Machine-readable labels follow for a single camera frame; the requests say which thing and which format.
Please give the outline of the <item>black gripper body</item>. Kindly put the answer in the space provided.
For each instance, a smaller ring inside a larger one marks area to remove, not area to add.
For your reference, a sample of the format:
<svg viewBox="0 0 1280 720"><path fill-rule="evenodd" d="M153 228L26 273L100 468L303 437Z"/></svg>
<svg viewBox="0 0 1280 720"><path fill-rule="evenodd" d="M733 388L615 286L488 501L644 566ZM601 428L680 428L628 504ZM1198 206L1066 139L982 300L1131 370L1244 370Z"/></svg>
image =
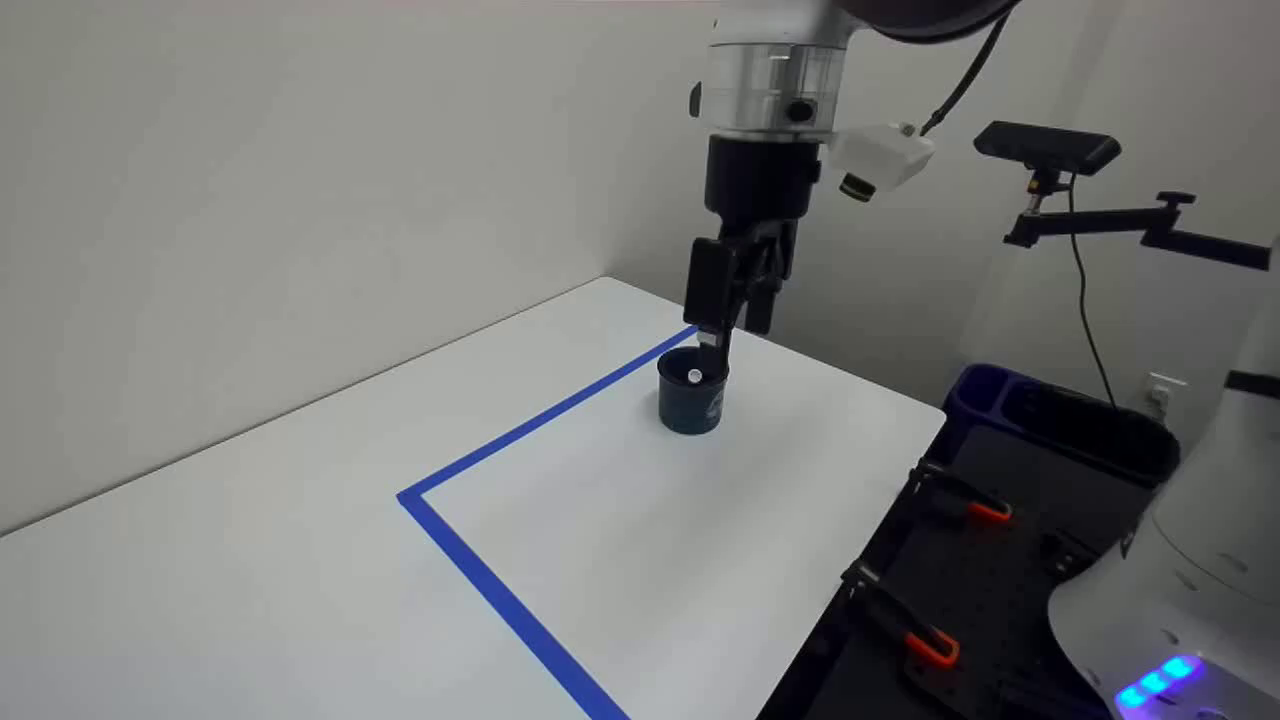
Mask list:
<svg viewBox="0 0 1280 720"><path fill-rule="evenodd" d="M720 218L720 235L701 247L701 276L733 273L787 276L796 224L818 180L816 143L708 139L705 206Z"/></svg>

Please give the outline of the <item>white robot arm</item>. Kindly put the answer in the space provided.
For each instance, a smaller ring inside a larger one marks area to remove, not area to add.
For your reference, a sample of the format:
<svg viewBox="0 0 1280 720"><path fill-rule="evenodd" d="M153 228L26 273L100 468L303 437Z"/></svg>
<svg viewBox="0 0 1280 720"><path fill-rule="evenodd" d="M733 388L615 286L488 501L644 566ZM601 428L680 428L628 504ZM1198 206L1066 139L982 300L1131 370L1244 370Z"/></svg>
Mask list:
<svg viewBox="0 0 1280 720"><path fill-rule="evenodd" d="M769 326L796 224L836 134L845 50L855 31L946 45L998 23L1019 0L724 0L689 112L708 128L705 206L685 320L729 343L736 320Z"/></svg>

